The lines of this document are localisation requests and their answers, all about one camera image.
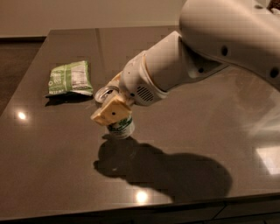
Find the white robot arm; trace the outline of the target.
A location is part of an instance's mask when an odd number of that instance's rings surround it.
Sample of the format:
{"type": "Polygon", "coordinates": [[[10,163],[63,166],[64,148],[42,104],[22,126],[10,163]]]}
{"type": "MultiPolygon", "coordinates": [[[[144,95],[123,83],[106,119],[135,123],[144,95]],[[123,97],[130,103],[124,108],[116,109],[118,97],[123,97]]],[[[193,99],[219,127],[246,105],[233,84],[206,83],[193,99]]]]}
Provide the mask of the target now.
{"type": "Polygon", "coordinates": [[[274,88],[280,84],[279,0],[186,0],[179,30],[131,59],[95,95],[91,119],[100,125],[150,106],[182,84],[202,81],[226,66],[248,70],[274,88]]]}

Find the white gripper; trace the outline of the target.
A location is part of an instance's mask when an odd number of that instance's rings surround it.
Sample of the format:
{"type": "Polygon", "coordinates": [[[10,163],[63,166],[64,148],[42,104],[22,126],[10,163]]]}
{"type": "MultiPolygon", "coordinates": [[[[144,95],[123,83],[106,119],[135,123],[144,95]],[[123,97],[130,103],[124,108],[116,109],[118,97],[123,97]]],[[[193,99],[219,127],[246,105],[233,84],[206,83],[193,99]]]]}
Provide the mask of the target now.
{"type": "MultiPolygon", "coordinates": [[[[112,86],[119,86],[124,95],[139,106],[150,106],[168,95],[166,91],[157,87],[150,77],[146,65],[146,51],[131,59],[110,83],[112,86]]],[[[131,113],[125,99],[119,94],[113,94],[90,118],[102,126],[109,126],[129,117],[131,113]]]]}

